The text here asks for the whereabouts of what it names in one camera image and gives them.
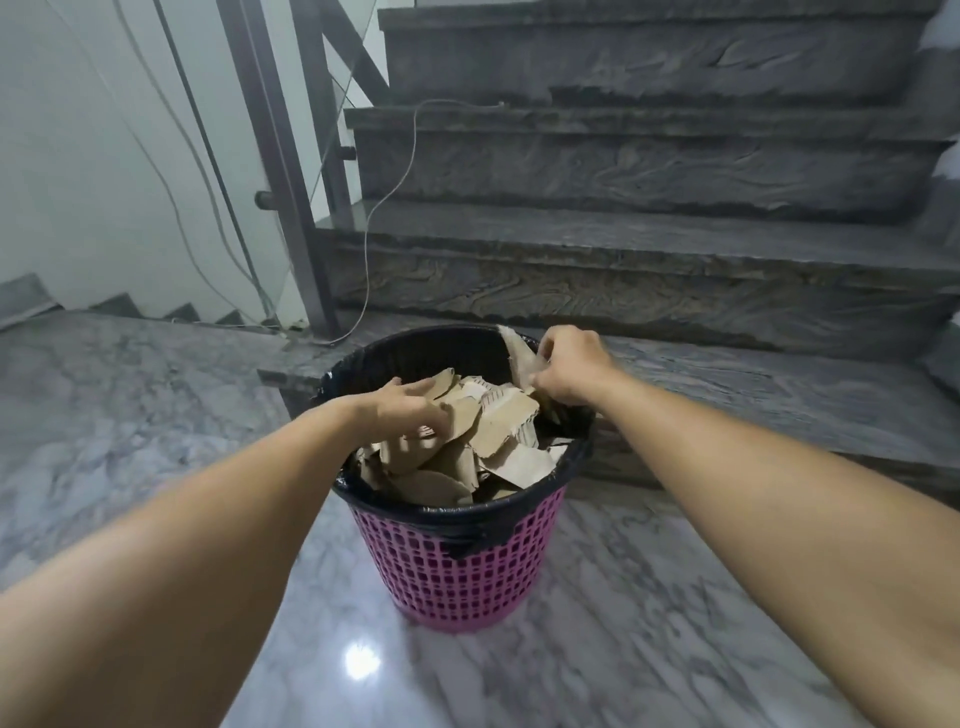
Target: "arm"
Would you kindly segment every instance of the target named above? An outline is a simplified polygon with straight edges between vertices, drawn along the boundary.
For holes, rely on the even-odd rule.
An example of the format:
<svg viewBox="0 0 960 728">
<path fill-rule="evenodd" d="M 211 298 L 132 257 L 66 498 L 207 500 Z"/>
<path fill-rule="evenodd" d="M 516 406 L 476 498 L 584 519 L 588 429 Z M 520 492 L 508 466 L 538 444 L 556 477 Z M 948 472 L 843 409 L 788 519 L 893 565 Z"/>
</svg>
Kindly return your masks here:
<svg viewBox="0 0 960 728">
<path fill-rule="evenodd" d="M 0 725 L 219 725 L 348 455 L 446 427 L 431 383 L 310 410 L 0 596 Z"/>
<path fill-rule="evenodd" d="M 756 602 L 884 728 L 960 721 L 960 514 L 619 371 L 551 329 L 536 385 L 610 419 Z"/>
</svg>

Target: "pink plastic basket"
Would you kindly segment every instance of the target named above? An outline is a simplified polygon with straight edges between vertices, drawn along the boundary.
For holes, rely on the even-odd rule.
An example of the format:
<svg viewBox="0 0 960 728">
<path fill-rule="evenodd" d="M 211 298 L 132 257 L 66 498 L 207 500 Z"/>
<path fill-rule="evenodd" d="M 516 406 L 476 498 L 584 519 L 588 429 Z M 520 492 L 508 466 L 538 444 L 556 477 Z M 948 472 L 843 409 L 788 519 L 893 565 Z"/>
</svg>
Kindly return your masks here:
<svg viewBox="0 0 960 728">
<path fill-rule="evenodd" d="M 441 552 L 443 539 L 351 510 L 400 612 L 441 632 L 473 632 L 507 617 L 530 591 L 565 490 L 520 521 L 506 544 L 463 561 Z"/>
</svg>

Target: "railing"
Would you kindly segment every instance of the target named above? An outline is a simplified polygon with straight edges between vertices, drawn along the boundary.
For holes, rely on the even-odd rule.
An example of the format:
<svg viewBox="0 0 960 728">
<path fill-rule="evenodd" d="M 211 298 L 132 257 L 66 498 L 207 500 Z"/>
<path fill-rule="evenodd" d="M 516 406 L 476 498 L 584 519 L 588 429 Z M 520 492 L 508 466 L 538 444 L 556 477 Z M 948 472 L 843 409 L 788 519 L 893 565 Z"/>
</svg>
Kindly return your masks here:
<svg viewBox="0 0 960 728">
<path fill-rule="evenodd" d="M 350 227 L 350 190 L 338 119 L 347 101 L 349 83 L 356 83 L 372 104 L 390 103 L 390 88 L 364 48 L 374 2 L 356 0 L 348 13 L 339 0 L 289 0 L 313 128 L 320 152 L 320 179 L 330 217 L 337 227 Z M 261 0 L 217 0 L 227 32 L 244 100 L 263 159 L 269 192 L 258 193 L 257 205 L 276 211 L 300 291 L 307 321 L 320 337 L 342 334 L 329 282 L 329 251 L 318 242 L 300 155 L 284 100 Z M 347 67 L 338 83 L 330 71 L 326 44 Z"/>
</svg>

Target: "hand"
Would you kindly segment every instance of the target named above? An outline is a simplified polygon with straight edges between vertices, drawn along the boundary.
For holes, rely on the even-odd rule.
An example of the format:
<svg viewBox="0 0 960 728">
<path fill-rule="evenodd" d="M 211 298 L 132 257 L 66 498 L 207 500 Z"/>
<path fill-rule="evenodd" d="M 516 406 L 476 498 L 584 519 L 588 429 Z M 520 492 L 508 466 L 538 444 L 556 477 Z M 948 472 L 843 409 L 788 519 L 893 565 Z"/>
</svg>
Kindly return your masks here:
<svg viewBox="0 0 960 728">
<path fill-rule="evenodd" d="M 593 404 L 594 385 L 617 371 L 597 332 L 574 326 L 547 331 L 539 354 L 550 366 L 534 376 L 534 387 L 563 404 Z"/>
<path fill-rule="evenodd" d="M 395 376 L 375 392 L 341 398 L 356 418 L 357 447 L 408 435 L 423 426 L 438 434 L 447 432 L 449 414 L 423 396 L 432 386 L 432 378 L 402 384 Z"/>
</svg>

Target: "pink trash can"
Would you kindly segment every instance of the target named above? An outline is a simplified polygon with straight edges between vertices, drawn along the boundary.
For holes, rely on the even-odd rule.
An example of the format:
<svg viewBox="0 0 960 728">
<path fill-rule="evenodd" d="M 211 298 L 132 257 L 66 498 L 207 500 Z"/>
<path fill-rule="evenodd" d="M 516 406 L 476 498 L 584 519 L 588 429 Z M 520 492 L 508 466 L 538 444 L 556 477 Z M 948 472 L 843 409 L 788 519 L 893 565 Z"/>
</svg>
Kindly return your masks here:
<svg viewBox="0 0 960 728">
<path fill-rule="evenodd" d="M 537 342 L 524 337 L 532 349 Z M 510 362 L 496 328 L 418 328 L 354 352 L 324 375 L 313 404 L 377 389 L 393 376 L 416 381 L 446 367 L 510 380 Z M 334 492 L 350 506 L 396 607 L 443 632 L 471 632 L 509 615 L 530 592 L 564 500 L 566 483 L 592 449 L 593 413 L 557 407 L 560 422 L 539 423 L 572 438 L 552 474 L 530 488 L 487 503 L 430 508 L 392 500 L 360 477 L 351 457 Z"/>
</svg>

